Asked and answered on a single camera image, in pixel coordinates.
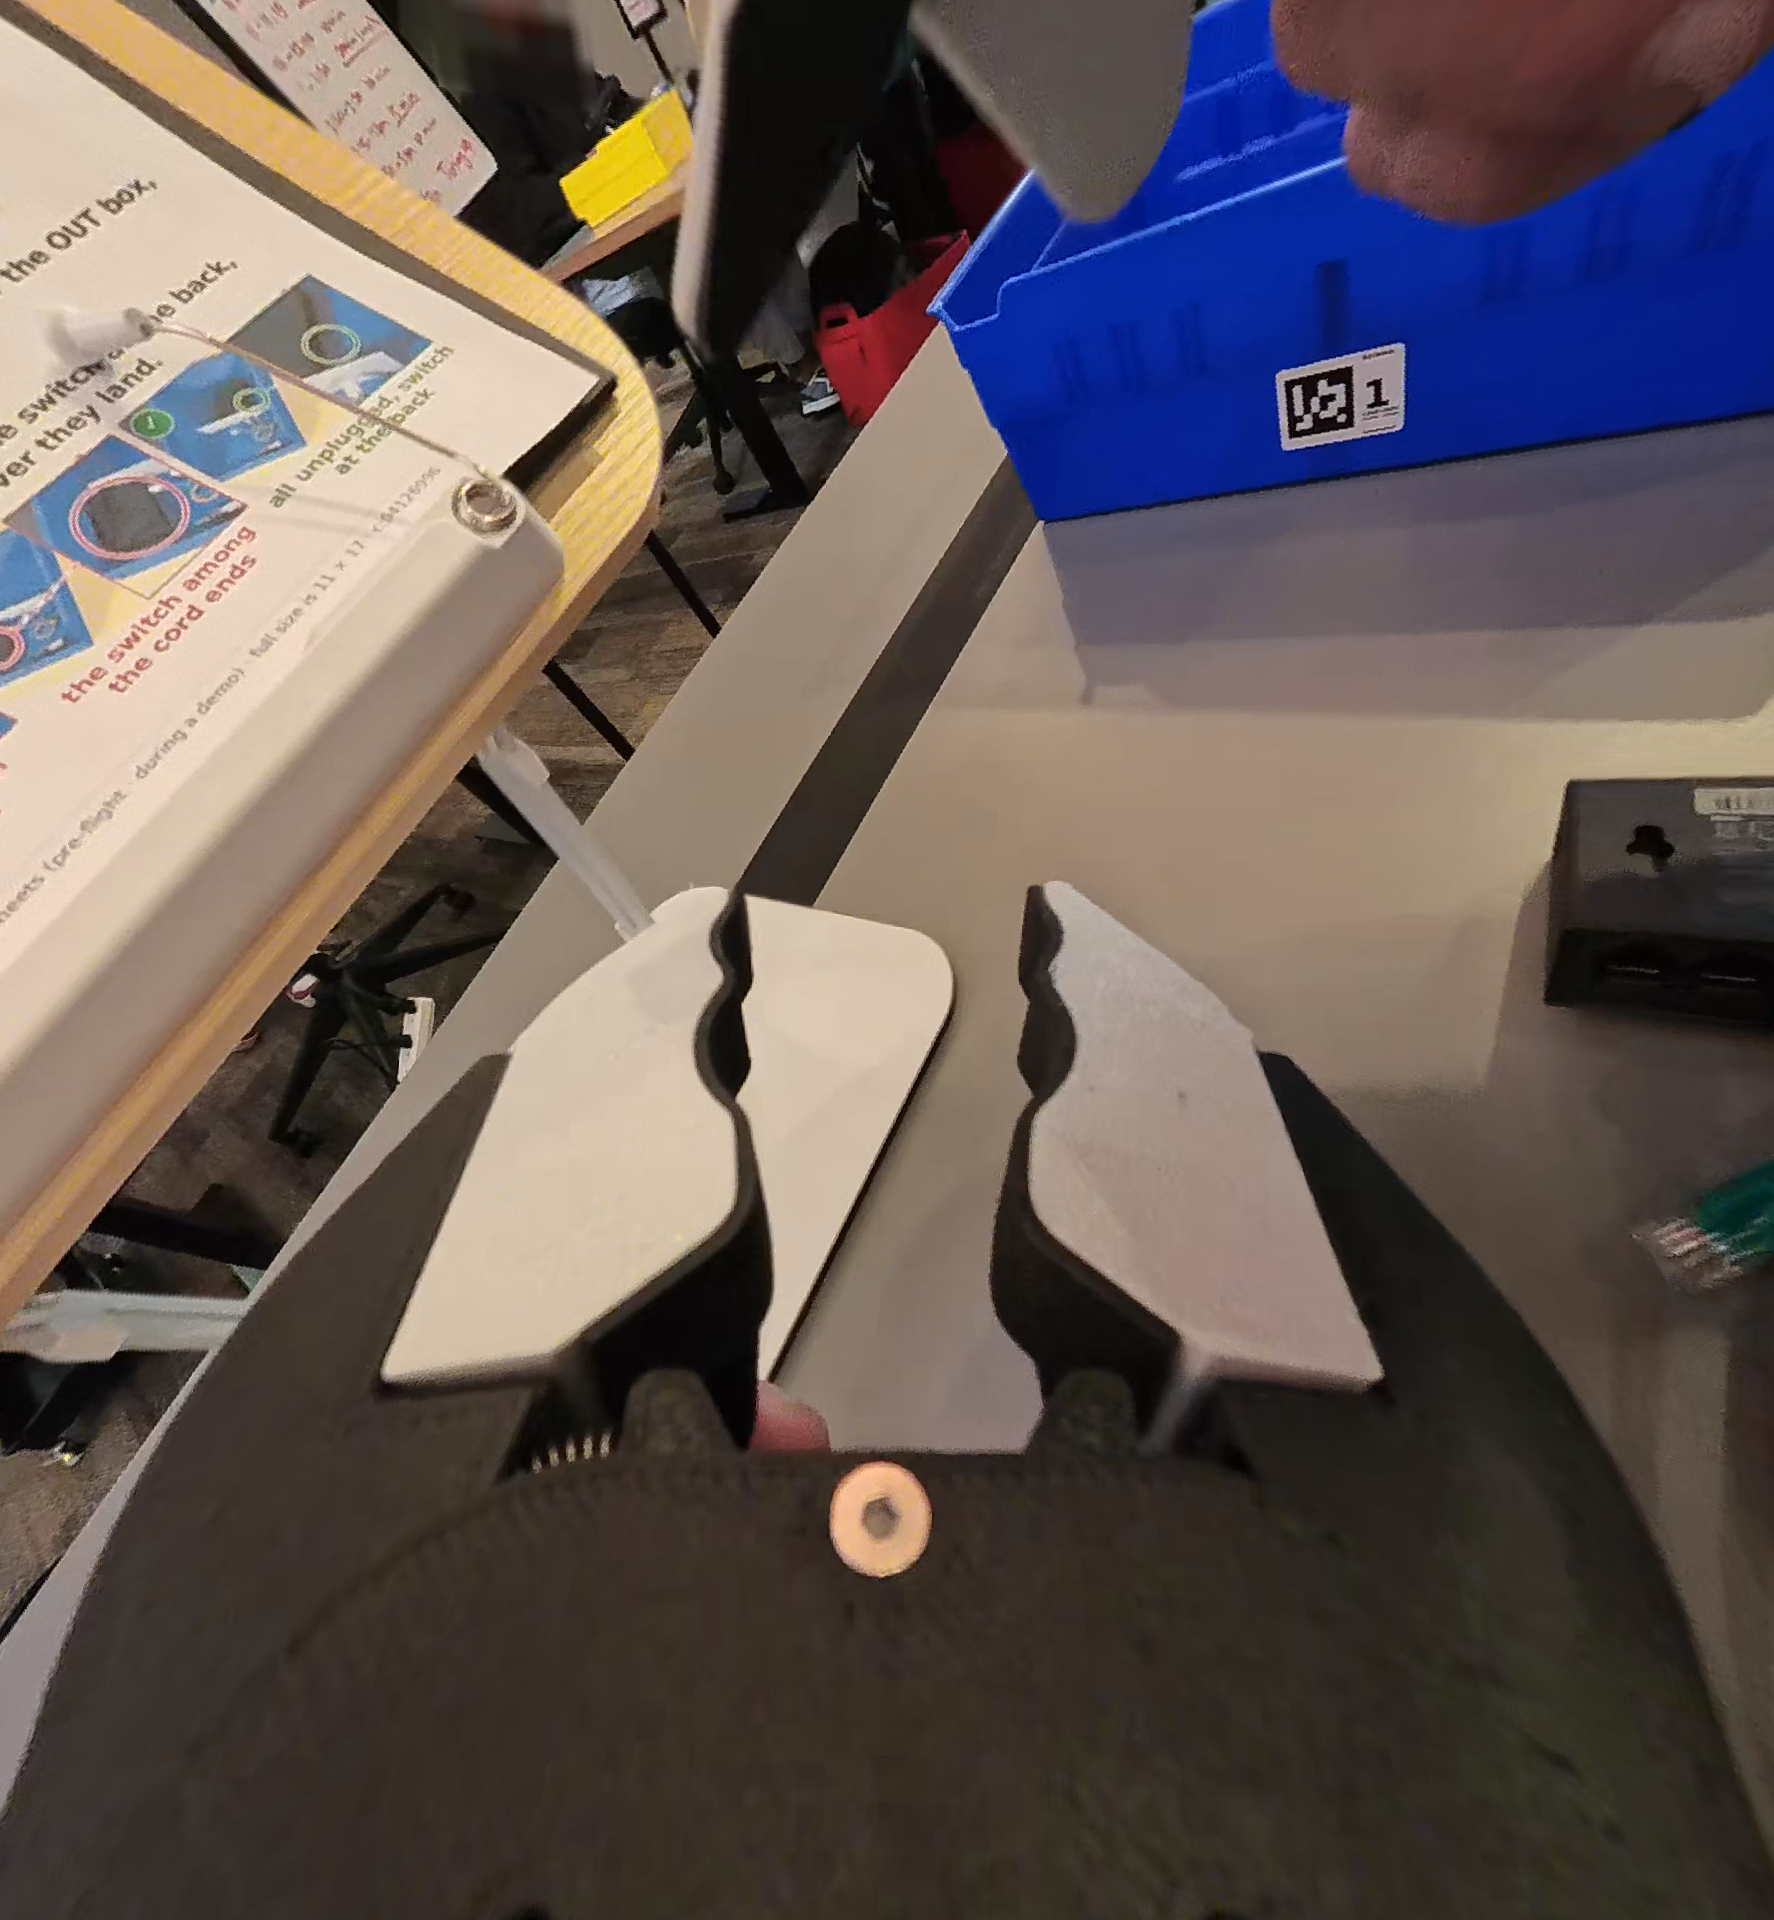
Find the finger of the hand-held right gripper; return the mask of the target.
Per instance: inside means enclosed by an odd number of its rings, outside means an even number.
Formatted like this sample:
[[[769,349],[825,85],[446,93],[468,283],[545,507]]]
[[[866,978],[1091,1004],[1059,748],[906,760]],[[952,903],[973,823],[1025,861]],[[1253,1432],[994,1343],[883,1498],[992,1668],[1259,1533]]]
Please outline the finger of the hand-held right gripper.
[[[889,82],[885,2],[718,2],[702,40],[671,308],[733,359]]]
[[[917,2],[911,27],[1082,227],[1129,204],[1184,106],[1188,2]]]

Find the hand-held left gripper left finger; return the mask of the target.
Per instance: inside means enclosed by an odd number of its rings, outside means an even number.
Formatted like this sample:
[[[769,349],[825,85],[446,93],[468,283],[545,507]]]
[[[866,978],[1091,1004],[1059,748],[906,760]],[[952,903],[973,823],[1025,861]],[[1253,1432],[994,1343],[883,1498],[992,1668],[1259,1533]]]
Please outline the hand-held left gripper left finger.
[[[748,905],[671,899],[506,1053],[379,1381],[545,1389],[615,1421],[656,1373],[758,1400],[767,1213],[750,1123]]]

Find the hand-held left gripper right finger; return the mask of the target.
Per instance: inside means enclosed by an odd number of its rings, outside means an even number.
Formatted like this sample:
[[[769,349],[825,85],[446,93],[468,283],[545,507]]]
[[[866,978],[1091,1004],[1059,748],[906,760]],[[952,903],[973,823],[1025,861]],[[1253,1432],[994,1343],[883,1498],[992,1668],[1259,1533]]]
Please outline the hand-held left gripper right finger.
[[[1025,893],[1017,987],[988,1291],[1040,1390],[1035,1441],[1180,1448],[1228,1385],[1379,1389],[1249,1028],[1066,881]]]

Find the black network switch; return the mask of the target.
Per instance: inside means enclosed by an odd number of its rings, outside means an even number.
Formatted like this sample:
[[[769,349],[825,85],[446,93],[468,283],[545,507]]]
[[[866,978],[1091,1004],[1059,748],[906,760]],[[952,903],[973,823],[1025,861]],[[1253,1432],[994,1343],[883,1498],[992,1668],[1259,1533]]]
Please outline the black network switch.
[[[1541,997],[1774,1037],[1774,777],[1568,782]]]

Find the person's right hand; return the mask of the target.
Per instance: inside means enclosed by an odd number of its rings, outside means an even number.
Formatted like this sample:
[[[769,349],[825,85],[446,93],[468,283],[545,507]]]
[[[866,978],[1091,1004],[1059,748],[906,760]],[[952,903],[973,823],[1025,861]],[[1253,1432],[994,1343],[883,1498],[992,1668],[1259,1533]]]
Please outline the person's right hand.
[[[1447,227],[1634,161],[1774,49],[1774,2],[1273,2],[1273,61],[1345,110],[1347,175]]]

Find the yellow plastic bin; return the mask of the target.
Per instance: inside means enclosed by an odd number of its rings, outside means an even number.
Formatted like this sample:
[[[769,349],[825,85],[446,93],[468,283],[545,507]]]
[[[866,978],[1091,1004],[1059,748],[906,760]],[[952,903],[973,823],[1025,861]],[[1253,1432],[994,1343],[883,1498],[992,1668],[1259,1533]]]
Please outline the yellow plastic bin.
[[[679,93],[650,96],[631,117],[597,138],[586,158],[564,175],[565,208],[588,228],[599,228],[660,190],[693,155],[693,129]]]

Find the wooden desk with black legs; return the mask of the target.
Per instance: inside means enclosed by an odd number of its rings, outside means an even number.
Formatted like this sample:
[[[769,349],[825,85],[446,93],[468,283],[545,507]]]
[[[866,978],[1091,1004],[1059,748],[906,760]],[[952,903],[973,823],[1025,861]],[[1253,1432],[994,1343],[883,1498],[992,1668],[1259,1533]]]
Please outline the wooden desk with black legs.
[[[767,417],[756,377],[733,359],[708,359],[678,324],[665,298],[686,200],[686,172],[623,206],[606,222],[584,227],[551,256],[542,275],[595,306],[604,324],[643,365],[686,374],[687,400],[662,453],[706,449],[721,517],[746,521],[795,512],[811,488]]]

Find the red fabric bag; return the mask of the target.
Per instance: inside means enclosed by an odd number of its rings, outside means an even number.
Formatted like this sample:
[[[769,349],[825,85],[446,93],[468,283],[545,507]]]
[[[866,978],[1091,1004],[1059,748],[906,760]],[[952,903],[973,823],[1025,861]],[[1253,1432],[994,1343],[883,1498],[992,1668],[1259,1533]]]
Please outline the red fabric bag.
[[[852,427],[859,428],[873,420],[900,377],[920,354],[935,328],[932,306],[961,260],[961,248],[941,252],[924,273],[867,312],[855,310],[850,303],[834,303],[820,310],[818,354]]]

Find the wooden instruction board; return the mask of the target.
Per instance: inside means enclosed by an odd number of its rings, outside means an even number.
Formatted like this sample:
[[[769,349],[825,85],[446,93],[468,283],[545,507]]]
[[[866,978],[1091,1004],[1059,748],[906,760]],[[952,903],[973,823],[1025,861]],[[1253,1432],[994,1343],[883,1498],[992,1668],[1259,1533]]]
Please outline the wooden instruction board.
[[[564,568],[525,627],[393,765],[323,858],[239,940],[225,972],[151,1028],[148,1051],[90,1030],[83,1009],[0,1074],[0,1344],[60,1259],[112,1203],[202,1082],[276,1000],[317,938],[377,875],[441,789],[513,708],[545,644],[611,587],[653,525],[660,454],[640,374],[611,330],[533,269],[336,147],[244,80],[119,4],[0,4],[251,186],[347,247],[614,377],[597,415],[512,470],[520,501],[560,543]]]

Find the whiteboard on easel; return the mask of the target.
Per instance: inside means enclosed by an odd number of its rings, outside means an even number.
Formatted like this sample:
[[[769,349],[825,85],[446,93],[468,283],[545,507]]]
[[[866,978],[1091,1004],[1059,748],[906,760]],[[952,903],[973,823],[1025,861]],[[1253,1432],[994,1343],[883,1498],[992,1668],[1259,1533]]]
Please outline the whiteboard on easel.
[[[443,215],[498,162],[370,2],[198,2],[202,21],[316,133]]]

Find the blue plastic bin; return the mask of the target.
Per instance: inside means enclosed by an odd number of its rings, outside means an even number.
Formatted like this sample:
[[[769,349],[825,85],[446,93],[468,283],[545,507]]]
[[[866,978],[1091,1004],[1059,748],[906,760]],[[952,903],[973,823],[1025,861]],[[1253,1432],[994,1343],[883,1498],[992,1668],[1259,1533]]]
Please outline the blue plastic bin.
[[[1025,178],[973,240],[929,315],[1042,521],[1774,415],[1774,50],[1501,225],[1366,197],[1341,133],[1216,4],[1123,212]]]

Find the printed instruction sheet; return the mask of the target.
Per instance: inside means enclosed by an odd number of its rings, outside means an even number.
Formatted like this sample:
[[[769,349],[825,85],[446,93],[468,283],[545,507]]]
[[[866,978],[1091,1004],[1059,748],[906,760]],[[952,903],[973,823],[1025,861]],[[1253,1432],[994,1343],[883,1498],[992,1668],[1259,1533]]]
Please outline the printed instruction sheet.
[[[0,11],[0,1077],[227,972],[556,588],[496,490],[611,385]]]

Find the metal stand bracket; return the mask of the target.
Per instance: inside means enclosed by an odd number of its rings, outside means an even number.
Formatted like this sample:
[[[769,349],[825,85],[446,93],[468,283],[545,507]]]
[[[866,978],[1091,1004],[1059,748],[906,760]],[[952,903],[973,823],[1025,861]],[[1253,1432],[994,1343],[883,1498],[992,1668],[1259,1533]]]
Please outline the metal stand bracket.
[[[513,819],[530,828],[558,864],[586,890],[621,943],[643,934],[652,910],[590,831],[556,793],[545,762],[507,728],[491,731],[474,766]]]

